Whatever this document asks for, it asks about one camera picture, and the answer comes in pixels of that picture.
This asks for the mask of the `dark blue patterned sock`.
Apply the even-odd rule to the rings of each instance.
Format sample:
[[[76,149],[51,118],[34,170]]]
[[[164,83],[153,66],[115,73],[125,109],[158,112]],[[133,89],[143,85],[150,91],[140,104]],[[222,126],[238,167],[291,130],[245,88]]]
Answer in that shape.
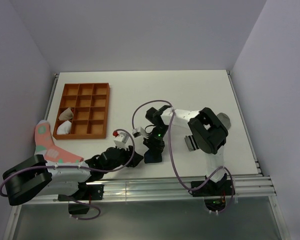
[[[160,151],[154,151],[148,149],[144,153],[144,163],[145,164],[156,164],[161,163],[163,161],[162,159],[162,153]]]

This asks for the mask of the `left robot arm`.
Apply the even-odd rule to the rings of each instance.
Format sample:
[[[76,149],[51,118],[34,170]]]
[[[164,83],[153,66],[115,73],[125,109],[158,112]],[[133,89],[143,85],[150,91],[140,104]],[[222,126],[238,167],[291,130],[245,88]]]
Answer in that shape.
[[[92,189],[88,183],[101,180],[106,173],[122,167],[134,168],[143,156],[127,149],[109,147],[101,154],[76,163],[52,162],[37,154],[3,173],[3,187],[9,204],[18,206],[37,196],[58,195],[64,201],[67,196],[75,200],[87,200]]]

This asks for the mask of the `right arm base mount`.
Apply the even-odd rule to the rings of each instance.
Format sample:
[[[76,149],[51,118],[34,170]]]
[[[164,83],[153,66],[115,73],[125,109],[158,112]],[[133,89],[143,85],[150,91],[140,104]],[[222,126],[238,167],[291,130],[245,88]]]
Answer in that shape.
[[[219,213],[227,206],[226,197],[233,200],[235,196],[234,183],[231,179],[227,179],[228,174],[225,173],[217,183],[209,180],[207,184],[195,191],[188,191],[192,197],[214,197],[204,200],[204,204],[209,211]]]

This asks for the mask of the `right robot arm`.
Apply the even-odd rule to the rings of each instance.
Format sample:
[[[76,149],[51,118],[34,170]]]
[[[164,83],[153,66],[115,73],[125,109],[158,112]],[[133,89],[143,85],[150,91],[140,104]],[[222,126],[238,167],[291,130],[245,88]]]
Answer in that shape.
[[[219,194],[227,180],[227,172],[225,169],[214,171],[225,164],[224,146],[231,125],[229,119],[226,119],[227,124],[223,124],[219,117],[228,116],[223,113],[215,114],[208,107],[200,111],[173,109],[169,105],[164,105],[160,109],[151,107],[146,111],[145,118],[154,127],[147,137],[143,138],[143,144],[148,148],[144,154],[144,162],[146,164],[162,162],[164,136],[172,125],[189,129],[191,135],[185,137],[189,151],[201,150],[207,156],[206,176],[211,178],[206,183],[206,189],[212,195]]]

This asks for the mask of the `grey striped sock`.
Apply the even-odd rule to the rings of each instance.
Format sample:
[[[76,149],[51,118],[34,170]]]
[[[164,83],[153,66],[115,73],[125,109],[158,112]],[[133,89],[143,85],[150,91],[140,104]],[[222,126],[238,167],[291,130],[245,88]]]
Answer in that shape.
[[[202,150],[215,155],[226,144],[231,121],[225,113],[215,114],[206,108],[192,118],[188,126],[192,134],[185,136],[184,140],[189,151]]]

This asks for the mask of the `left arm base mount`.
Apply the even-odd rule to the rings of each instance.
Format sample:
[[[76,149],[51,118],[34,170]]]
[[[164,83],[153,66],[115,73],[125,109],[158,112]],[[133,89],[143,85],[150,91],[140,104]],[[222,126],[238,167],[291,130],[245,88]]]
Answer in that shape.
[[[98,218],[101,215],[101,209],[93,204],[93,201],[103,199],[104,185],[80,185],[79,190],[70,195],[59,194],[59,202],[68,202],[68,213],[71,218],[80,221],[89,221]]]

